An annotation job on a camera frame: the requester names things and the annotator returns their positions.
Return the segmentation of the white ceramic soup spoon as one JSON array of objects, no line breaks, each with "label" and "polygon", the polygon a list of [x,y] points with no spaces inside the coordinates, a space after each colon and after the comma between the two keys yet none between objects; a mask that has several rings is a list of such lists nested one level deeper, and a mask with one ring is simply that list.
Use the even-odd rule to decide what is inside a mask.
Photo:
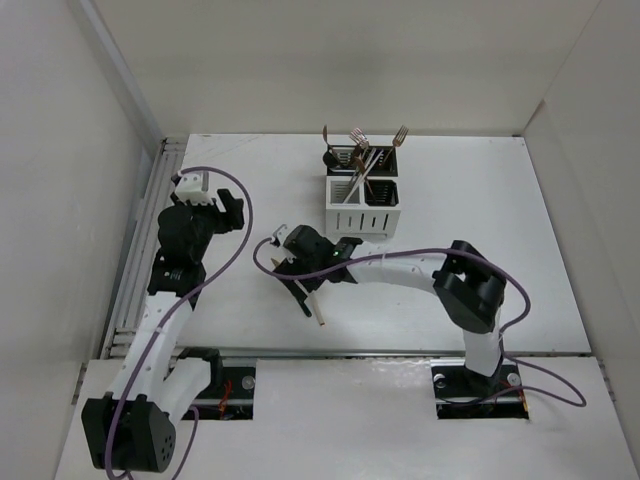
[{"label": "white ceramic soup spoon", "polygon": [[318,301],[316,293],[314,291],[308,290],[300,281],[295,281],[295,285],[305,296],[304,299],[298,301],[301,309],[303,310],[303,313],[307,317],[315,318],[317,323],[321,327],[324,327],[326,325],[326,322],[322,314],[320,303]]}]

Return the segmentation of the aluminium front rail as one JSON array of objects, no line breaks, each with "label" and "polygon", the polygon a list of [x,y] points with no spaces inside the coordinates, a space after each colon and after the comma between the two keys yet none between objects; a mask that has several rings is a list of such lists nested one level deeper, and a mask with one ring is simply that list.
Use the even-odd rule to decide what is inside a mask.
[{"label": "aluminium front rail", "polygon": [[462,358],[463,350],[331,350],[331,349],[259,349],[218,347],[226,358],[260,359],[354,359],[354,358]]}]

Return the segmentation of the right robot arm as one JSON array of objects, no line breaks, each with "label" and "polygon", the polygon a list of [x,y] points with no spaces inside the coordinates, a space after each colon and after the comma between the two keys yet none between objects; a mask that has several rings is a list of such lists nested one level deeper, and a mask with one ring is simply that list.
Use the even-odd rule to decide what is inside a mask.
[{"label": "right robot arm", "polygon": [[382,247],[356,237],[332,243],[308,225],[294,229],[282,225],[271,243],[285,251],[285,260],[273,272],[293,277],[283,284],[307,316],[311,314],[307,298],[325,282],[377,283],[433,294],[463,332],[465,386],[484,394],[498,384],[503,362],[498,323],[506,279],[474,262],[470,257],[479,252],[471,244],[454,241],[453,252],[437,264],[424,254],[392,257]]}]

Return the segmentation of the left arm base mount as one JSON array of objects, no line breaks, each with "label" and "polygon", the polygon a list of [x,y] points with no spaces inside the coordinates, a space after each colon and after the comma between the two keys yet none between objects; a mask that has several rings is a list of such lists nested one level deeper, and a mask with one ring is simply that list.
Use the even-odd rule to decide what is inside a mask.
[{"label": "left arm base mount", "polygon": [[213,348],[189,347],[171,361],[172,373],[178,360],[197,358],[209,365],[211,379],[192,404],[201,420],[252,420],[256,387],[256,360],[224,357]]}]

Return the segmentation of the silver fork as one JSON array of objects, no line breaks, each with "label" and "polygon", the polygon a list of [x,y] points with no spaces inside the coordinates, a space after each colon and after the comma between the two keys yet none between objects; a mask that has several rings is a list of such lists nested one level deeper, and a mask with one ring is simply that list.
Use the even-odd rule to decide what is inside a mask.
[{"label": "silver fork", "polygon": [[367,150],[369,148],[369,140],[364,132],[360,128],[355,128],[349,133],[349,138],[356,144],[361,150]]}]

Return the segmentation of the silver metal chopstick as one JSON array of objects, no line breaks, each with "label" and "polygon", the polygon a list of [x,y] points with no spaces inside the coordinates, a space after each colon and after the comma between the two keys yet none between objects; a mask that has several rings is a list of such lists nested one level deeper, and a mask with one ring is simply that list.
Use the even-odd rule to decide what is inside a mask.
[{"label": "silver metal chopstick", "polygon": [[355,191],[358,188],[360,179],[361,179],[361,174],[359,173],[359,171],[358,170],[354,171],[354,174],[351,180],[349,181],[349,184],[348,184],[349,191],[344,198],[343,204],[347,204],[350,201],[351,197],[354,195]]},{"label": "silver metal chopstick", "polygon": [[356,170],[354,173],[353,179],[350,181],[350,187],[348,193],[345,195],[343,203],[347,204],[350,202],[351,197],[358,190],[359,185],[362,181],[366,179],[366,166],[361,157],[357,157],[355,160]]}]

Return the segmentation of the white front utensil holder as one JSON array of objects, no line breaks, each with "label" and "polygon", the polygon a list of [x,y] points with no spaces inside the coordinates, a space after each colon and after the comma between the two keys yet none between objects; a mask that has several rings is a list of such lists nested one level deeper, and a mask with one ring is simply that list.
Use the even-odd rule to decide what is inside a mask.
[{"label": "white front utensil holder", "polygon": [[331,183],[347,177],[326,178],[325,232],[329,236],[386,237],[395,235],[401,215],[398,185],[391,178],[362,184],[347,204],[331,203]]}]

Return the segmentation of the dark wooden fork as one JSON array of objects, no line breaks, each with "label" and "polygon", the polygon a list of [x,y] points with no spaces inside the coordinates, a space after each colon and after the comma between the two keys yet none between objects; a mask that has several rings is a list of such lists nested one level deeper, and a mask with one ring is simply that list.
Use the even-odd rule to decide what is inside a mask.
[{"label": "dark wooden fork", "polygon": [[369,142],[366,142],[363,145],[363,158],[366,159],[371,154],[372,151],[373,149],[371,144]]}]

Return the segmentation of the black spoon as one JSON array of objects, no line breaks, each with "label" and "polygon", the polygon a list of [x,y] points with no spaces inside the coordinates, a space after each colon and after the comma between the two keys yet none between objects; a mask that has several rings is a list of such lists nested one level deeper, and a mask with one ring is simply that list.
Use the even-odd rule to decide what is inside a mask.
[{"label": "black spoon", "polygon": [[339,160],[338,157],[336,157],[334,155],[334,153],[330,150],[327,150],[323,157],[322,157],[322,161],[325,164],[325,166],[329,169],[335,169],[335,168],[341,168],[342,167],[342,163]]}]

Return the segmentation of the gold fork dark handle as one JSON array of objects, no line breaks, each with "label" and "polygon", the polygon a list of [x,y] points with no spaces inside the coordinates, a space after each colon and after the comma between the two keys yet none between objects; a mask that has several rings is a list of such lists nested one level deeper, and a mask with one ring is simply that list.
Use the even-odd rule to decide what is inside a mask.
[{"label": "gold fork dark handle", "polygon": [[356,147],[354,148],[353,157],[355,159],[361,159],[368,148],[369,142],[367,140],[358,142]]}]

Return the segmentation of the copper knife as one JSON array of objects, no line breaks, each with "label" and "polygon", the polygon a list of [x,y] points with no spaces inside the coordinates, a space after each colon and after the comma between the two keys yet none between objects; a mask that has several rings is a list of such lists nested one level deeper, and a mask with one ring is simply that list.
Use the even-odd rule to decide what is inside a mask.
[{"label": "copper knife", "polygon": [[365,161],[361,158],[360,169],[358,170],[361,174],[361,180],[363,182],[367,182],[368,170],[365,164]]}]

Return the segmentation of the rose gold fork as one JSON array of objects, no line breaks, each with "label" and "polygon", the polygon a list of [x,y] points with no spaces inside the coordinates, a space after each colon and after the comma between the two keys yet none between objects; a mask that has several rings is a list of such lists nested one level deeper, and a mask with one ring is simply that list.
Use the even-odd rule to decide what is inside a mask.
[{"label": "rose gold fork", "polygon": [[395,150],[399,147],[402,146],[402,144],[404,143],[407,134],[409,132],[409,128],[406,125],[402,125],[399,130],[397,131],[396,135],[394,136],[393,140],[392,140],[392,145],[388,151],[388,153],[385,155],[384,159],[383,159],[383,163],[382,165],[385,165],[387,163],[387,161],[389,160],[389,158],[391,157],[391,155],[395,152]]}]

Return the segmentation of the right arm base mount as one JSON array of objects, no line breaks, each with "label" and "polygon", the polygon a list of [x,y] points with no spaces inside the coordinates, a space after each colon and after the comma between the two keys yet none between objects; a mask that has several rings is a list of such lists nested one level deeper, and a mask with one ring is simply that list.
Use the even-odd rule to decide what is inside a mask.
[{"label": "right arm base mount", "polygon": [[503,364],[492,377],[452,363],[432,363],[431,374],[439,420],[529,419],[513,363]]}]

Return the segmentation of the gold knife dark handle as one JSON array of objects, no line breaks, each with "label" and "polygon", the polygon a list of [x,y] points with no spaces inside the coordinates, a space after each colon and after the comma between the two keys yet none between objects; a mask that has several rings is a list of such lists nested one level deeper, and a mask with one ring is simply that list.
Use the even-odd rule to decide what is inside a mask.
[{"label": "gold knife dark handle", "polygon": [[[271,259],[274,266],[273,272],[282,275],[302,275],[303,269],[299,262],[289,262],[288,260],[276,260]],[[311,310],[306,304],[306,300],[309,296],[308,291],[298,280],[281,280],[281,283],[285,288],[293,295],[297,304],[307,317],[312,316]]]}]

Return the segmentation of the aluminium frame rail left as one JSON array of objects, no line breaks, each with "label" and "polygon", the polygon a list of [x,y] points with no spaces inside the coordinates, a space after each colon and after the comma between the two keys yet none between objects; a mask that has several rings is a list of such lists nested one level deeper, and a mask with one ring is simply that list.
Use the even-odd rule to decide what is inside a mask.
[{"label": "aluminium frame rail left", "polygon": [[187,139],[180,137],[160,143],[144,194],[133,203],[133,229],[123,245],[120,274],[96,353],[99,359],[122,356],[127,342],[117,336],[131,336],[139,323],[157,248],[157,216],[169,201],[171,177],[182,165],[186,145]]}]

